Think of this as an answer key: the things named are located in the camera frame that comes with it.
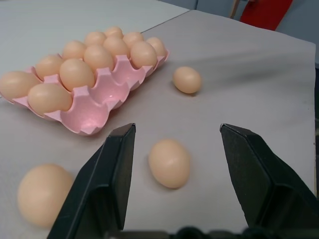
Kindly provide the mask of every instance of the brown egg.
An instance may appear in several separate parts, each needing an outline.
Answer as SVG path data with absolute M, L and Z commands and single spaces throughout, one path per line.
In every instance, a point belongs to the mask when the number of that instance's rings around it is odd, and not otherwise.
M 114 69 L 114 60 L 111 53 L 100 45 L 89 46 L 84 53 L 84 62 L 88 64 L 92 71 L 95 72 L 99 68 Z
M 41 80 L 44 80 L 45 76 L 52 76 L 59 74 L 60 66 L 63 63 L 63 59 L 57 55 L 48 55 L 42 58 L 36 65 L 35 71 Z
M 68 59 L 60 67 L 60 78 L 64 87 L 72 91 L 75 87 L 95 85 L 94 74 L 88 64 L 79 59 Z
M 157 56 L 166 56 L 167 51 L 163 44 L 163 42 L 158 39 L 157 37 L 151 37 L 146 40 L 147 43 L 152 45 L 152 47 L 155 49 Z
M 168 188 L 180 188 L 188 178 L 191 156 L 176 140 L 164 139 L 149 153 L 149 166 L 155 179 Z
M 70 93 L 57 84 L 36 85 L 28 94 L 30 107 L 41 116 L 54 111 L 68 111 L 72 102 Z
M 140 41 L 131 48 L 131 60 L 133 64 L 141 68 L 142 66 L 155 66 L 158 58 L 154 48 L 147 42 Z
M 63 59 L 83 59 L 84 52 L 86 50 L 86 45 L 80 41 L 70 41 L 67 43 L 62 52 Z
M 138 41 L 144 41 L 144 37 L 140 32 L 129 32 L 124 35 L 123 41 L 131 49 L 131 47 Z
M 106 37 L 114 36 L 120 39 L 123 38 L 123 32 L 118 26 L 110 27 L 104 32 L 104 34 L 106 35 Z
M 122 39 L 116 36 L 106 38 L 103 43 L 103 47 L 107 49 L 113 57 L 118 55 L 127 55 L 127 57 L 130 58 L 131 54 L 128 46 Z
M 0 93 L 7 100 L 17 99 L 28 95 L 29 90 L 40 84 L 40 80 L 32 73 L 11 71 L 0 79 Z
M 106 36 L 104 33 L 100 31 L 93 31 L 86 35 L 84 39 L 84 43 L 87 46 L 91 45 L 103 45 L 103 42 L 105 41 Z
M 175 70 L 173 83 L 180 91 L 192 94 L 200 90 L 202 79 L 193 68 L 183 66 Z
M 43 164 L 31 169 L 17 192 L 22 216 L 36 226 L 52 227 L 72 184 L 72 175 L 58 165 Z

